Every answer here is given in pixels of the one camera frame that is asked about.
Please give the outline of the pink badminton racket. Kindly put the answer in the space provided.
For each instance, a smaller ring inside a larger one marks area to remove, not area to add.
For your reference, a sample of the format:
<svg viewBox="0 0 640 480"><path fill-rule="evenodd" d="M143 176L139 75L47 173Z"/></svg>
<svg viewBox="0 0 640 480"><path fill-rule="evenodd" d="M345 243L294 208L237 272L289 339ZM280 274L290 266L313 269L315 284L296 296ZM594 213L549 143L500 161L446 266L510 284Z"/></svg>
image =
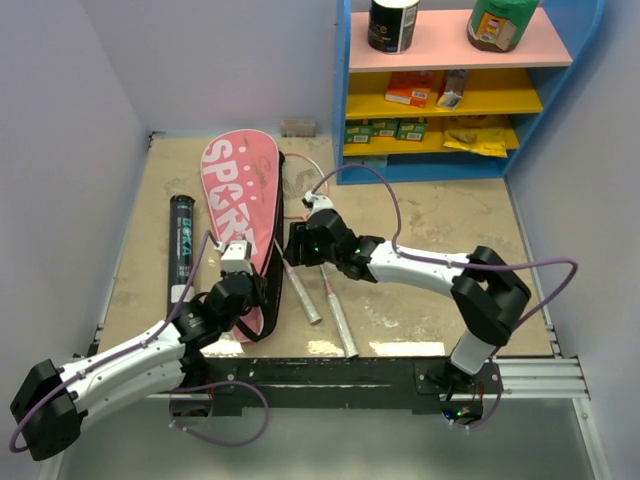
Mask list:
<svg viewBox="0 0 640 480"><path fill-rule="evenodd" d="M289 278L290 284L294 290L296 297L298 298L301 307L303 308L306 317L311 325L317 325L321 322L322 316L315 307L311 297L309 296L306 288L304 287L300 277L297 275L294 268L286 261L283 261L286 274Z"/></svg>
<svg viewBox="0 0 640 480"><path fill-rule="evenodd" d="M285 200L285 218L291 221L305 221L309 211L302 199L323 176L322 168L311 158L301 153L285 153L282 172L283 193ZM339 334L342 350L346 358L359 356L355 340L349 328L346 315L338 299L324 265L317 267L322 275L326 299L334 318Z"/></svg>

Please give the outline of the black shuttlecock tube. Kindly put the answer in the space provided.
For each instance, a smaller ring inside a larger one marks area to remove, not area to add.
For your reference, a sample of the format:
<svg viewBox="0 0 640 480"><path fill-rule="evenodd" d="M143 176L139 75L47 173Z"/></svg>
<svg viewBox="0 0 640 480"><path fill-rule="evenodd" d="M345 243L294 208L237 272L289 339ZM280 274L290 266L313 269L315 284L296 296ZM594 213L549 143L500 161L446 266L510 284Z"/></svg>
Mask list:
<svg viewBox="0 0 640 480"><path fill-rule="evenodd" d="M195 200L176 194L169 203L167 308L170 314L186 288L193 268L193 213Z"/></svg>

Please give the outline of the pink racket bag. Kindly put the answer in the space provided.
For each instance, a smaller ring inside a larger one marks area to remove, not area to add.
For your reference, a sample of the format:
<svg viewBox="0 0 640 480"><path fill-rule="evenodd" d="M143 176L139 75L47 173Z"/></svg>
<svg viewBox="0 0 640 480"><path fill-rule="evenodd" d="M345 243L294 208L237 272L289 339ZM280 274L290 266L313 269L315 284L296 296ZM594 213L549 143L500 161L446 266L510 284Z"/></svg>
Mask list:
<svg viewBox="0 0 640 480"><path fill-rule="evenodd" d="M284 230L282 161L276 141L256 129L218 136L201 157L201 182L216 238L224 244L249 241L251 262L267 279L266 304L252 309L232 330L241 343L266 339L277 324L284 277L274 251Z"/></svg>

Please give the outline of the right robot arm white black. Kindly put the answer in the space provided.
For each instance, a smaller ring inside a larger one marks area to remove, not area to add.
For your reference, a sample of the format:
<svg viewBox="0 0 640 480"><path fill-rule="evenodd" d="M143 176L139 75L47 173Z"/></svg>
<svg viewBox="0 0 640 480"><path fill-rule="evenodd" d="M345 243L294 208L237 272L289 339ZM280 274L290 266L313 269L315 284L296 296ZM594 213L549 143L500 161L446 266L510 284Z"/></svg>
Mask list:
<svg viewBox="0 0 640 480"><path fill-rule="evenodd" d="M356 235L333 209L320 210L289 226L285 259L293 266L334 265L352 280L409 285L451 298L466 325L445 369L448 386L469 392L481 368L505 346L531 298L526 284L488 247L470 254L437 254L394 249L390 241Z"/></svg>

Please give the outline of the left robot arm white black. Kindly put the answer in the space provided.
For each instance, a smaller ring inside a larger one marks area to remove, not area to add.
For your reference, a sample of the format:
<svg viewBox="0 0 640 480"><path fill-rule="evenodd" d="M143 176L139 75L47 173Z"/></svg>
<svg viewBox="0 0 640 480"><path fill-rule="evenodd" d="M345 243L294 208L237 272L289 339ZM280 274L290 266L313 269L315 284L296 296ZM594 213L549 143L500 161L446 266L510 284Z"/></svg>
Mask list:
<svg viewBox="0 0 640 480"><path fill-rule="evenodd" d="M174 389L200 390L207 380L202 349L264 305L266 284L257 273L224 273L210 291L122 344L62 366L37 363L10 404L16 421L10 451L47 460L129 403Z"/></svg>

